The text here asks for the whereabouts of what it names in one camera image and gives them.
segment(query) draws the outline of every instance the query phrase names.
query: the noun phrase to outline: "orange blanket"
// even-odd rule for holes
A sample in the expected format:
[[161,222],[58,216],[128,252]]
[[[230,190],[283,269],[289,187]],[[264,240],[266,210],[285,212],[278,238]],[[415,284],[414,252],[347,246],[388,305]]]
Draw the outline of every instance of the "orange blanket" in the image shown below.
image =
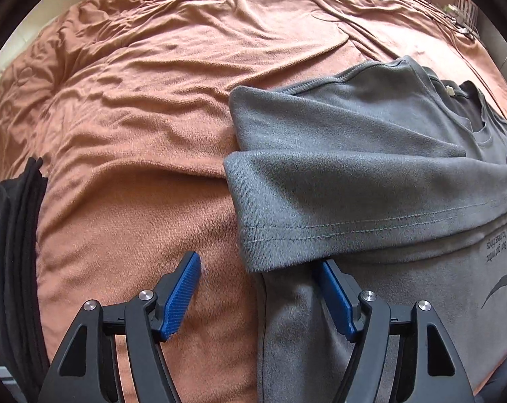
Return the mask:
[[196,250],[199,289],[163,346],[175,385],[185,403],[256,401],[255,294],[223,171],[237,149],[228,94],[405,54],[473,80],[507,117],[507,85],[481,44],[417,0],[84,0],[46,27],[0,82],[0,180],[44,158],[50,358],[85,300],[128,300]]

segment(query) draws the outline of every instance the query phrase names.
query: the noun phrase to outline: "silver bolt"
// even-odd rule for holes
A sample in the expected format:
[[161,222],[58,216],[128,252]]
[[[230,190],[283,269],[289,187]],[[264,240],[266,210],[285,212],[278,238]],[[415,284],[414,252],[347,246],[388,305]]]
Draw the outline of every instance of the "silver bolt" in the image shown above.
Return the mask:
[[138,295],[140,300],[146,301],[152,299],[154,293],[150,289],[144,289]]
[[431,304],[427,300],[419,300],[418,301],[418,307],[422,311],[430,311],[431,310]]
[[365,290],[362,292],[362,298],[366,301],[375,301],[376,294],[372,290]]
[[83,304],[83,308],[86,311],[92,311],[94,308],[96,308],[96,300],[88,300]]

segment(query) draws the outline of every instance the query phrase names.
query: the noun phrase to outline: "stitching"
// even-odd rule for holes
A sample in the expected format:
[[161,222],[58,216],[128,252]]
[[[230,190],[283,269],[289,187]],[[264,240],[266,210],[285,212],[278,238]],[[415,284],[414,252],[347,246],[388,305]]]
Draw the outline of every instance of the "stitching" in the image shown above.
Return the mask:
[[441,221],[451,220],[453,218],[456,218],[457,216],[450,216],[449,218],[444,218],[442,220],[434,220],[434,221],[424,221],[424,222],[417,222],[417,223],[410,223],[410,224],[404,224],[403,226],[395,226],[395,227],[379,227],[378,229],[365,229],[365,230],[349,230],[349,231],[341,231],[337,233],[331,233],[329,235],[317,235],[317,236],[305,236],[303,238],[261,238],[261,239],[249,239],[245,240],[244,244],[250,244],[254,242],[267,242],[269,240],[307,240],[307,239],[326,239],[326,238],[332,238],[334,236],[342,236],[342,235],[349,235],[353,233],[370,233],[374,231],[383,231],[383,230],[395,230],[395,229],[402,229],[403,227],[413,227],[413,226],[422,226],[424,224],[433,224],[438,223]]
[[263,225],[244,224],[243,226],[247,227],[247,228],[276,227],[276,228],[280,228],[280,229],[312,229],[312,228],[315,228],[315,227],[332,227],[332,226],[342,226],[342,225],[345,225],[345,224],[362,224],[362,223],[376,222],[376,221],[396,221],[396,220],[405,220],[405,219],[408,219],[408,218],[415,218],[417,216],[423,216],[423,215],[436,215],[436,214],[450,212],[450,211],[459,211],[461,209],[467,209],[469,207],[485,206],[485,205],[488,205],[490,203],[495,203],[497,201],[503,201],[506,198],[507,198],[507,195],[505,195],[501,199],[491,200],[491,201],[486,202],[486,203],[477,203],[477,204],[474,204],[474,205],[452,207],[451,209],[443,209],[441,211],[435,211],[435,212],[422,212],[422,213],[419,213],[419,214],[392,216],[392,217],[389,217],[389,218],[378,218],[378,219],[371,219],[371,220],[341,221],[341,222],[328,223],[328,224],[312,224],[311,226],[280,226],[278,224],[263,224]]

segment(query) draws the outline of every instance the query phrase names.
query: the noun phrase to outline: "gray t-shirt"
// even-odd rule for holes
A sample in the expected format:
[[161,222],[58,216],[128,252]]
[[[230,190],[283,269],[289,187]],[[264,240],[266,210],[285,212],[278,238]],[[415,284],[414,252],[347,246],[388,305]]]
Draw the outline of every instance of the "gray t-shirt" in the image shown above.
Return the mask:
[[429,300],[472,386],[484,380],[507,353],[507,121],[475,85],[405,56],[274,92],[237,87],[230,109],[242,151],[225,170],[258,275],[260,401],[336,393],[352,346],[308,265],[328,256],[391,304]]

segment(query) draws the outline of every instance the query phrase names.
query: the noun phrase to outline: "blue gripper pad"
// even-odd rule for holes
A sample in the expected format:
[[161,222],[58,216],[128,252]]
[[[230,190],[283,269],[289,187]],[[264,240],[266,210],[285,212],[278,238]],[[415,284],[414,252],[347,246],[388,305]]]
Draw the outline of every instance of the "blue gripper pad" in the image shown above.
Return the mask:
[[164,308],[164,322],[160,329],[164,341],[179,330],[200,276],[201,258],[193,253]]
[[336,329],[350,342],[356,342],[357,330],[352,322],[352,307],[327,262],[317,264],[313,276],[319,286]]

